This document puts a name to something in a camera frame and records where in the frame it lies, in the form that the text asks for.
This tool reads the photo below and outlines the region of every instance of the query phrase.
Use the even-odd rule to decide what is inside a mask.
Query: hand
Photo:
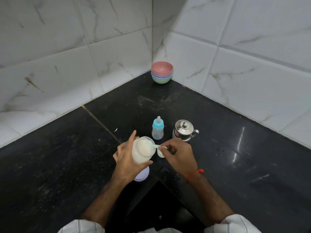
[[[173,138],[164,142],[161,146],[159,146],[160,151],[176,172],[186,178],[189,174],[197,171],[197,163],[191,145],[180,138]]]
[[[136,131],[132,133],[127,142],[119,145],[118,151],[114,153],[113,157],[117,165],[112,174],[112,181],[121,181],[123,184],[127,185],[134,180],[138,173],[153,163],[151,160],[141,164],[134,161],[132,156],[133,141],[139,138],[135,137],[135,135]]]

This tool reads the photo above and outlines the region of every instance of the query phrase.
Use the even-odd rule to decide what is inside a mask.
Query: plastic bowl
[[[171,72],[168,72],[166,74],[161,74],[161,73],[158,73],[158,72],[155,72],[153,70],[151,70],[151,72],[154,74],[154,75],[157,75],[157,76],[161,76],[161,77],[166,77],[166,76],[169,76],[173,73],[173,70]]]
[[[165,78],[171,77],[173,74],[171,74],[171,75],[169,75],[169,76],[162,77],[162,76],[155,75],[154,73],[151,72],[151,75],[154,76],[155,78],[165,79]]]
[[[172,76],[170,76],[169,78],[156,78],[156,77],[154,77],[154,76],[152,76],[152,75],[151,75],[151,77],[152,77],[152,79],[153,79],[156,83],[158,83],[158,84],[165,84],[165,83],[167,83],[169,80],[171,80],[171,78],[172,78]]]
[[[151,70],[155,73],[166,74],[173,71],[173,66],[169,62],[158,61],[151,65]]]

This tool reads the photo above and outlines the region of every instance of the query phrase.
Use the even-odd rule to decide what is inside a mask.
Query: white tile
[[[234,0],[153,0],[153,25],[218,44]]]
[[[0,0],[0,68],[85,44],[72,0]]]
[[[151,28],[89,45],[105,92],[151,67]]]
[[[1,69],[0,91],[0,118],[22,135],[103,94],[88,46]]]
[[[311,74],[218,48],[202,94],[280,131],[311,107]]]
[[[88,43],[151,27],[152,0],[73,0]]]
[[[282,129],[281,133],[298,143],[311,148],[311,110]]]
[[[154,28],[153,61],[167,61],[174,67],[173,80],[201,92],[216,46],[175,33],[157,35]]]
[[[221,45],[311,70],[311,0],[237,0]]]
[[[0,121],[0,148],[21,137],[16,131]]]

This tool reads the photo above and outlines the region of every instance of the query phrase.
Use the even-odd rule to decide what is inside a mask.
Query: forearm
[[[81,218],[97,222],[104,227],[112,206],[125,186],[126,184],[122,181],[111,180]]]
[[[225,217],[234,214],[228,204],[214,190],[206,177],[200,173],[195,174],[189,183],[196,190],[197,195],[204,204],[205,212],[211,223],[220,223]]]

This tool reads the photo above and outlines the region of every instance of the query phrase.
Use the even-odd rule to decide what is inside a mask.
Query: left hand
[[[118,146],[118,150],[113,157],[117,163],[114,173],[112,174],[112,181],[121,181],[125,185],[134,180],[134,178],[148,167],[153,161],[148,160],[145,163],[138,164],[134,161],[132,156],[133,141],[139,137],[135,137],[136,131],[132,133],[127,142]]]

